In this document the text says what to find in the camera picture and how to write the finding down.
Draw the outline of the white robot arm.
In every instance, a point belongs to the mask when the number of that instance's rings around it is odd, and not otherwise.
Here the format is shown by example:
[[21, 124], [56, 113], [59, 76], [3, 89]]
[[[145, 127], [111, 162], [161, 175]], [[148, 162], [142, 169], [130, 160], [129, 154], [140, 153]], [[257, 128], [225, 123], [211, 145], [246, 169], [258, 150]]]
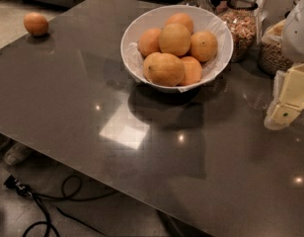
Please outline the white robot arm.
[[289, 127], [304, 110], [304, 0], [288, 14], [282, 31], [282, 53], [293, 61], [286, 72], [278, 71], [273, 82], [273, 100], [264, 125], [271, 130]]

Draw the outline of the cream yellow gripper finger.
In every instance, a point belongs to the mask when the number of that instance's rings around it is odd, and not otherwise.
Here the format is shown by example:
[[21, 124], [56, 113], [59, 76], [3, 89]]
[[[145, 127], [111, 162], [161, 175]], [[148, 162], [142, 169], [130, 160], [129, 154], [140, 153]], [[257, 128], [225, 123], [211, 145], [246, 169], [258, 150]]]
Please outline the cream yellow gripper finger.
[[304, 63], [277, 71], [272, 95], [264, 126], [270, 130], [289, 127], [304, 111]]

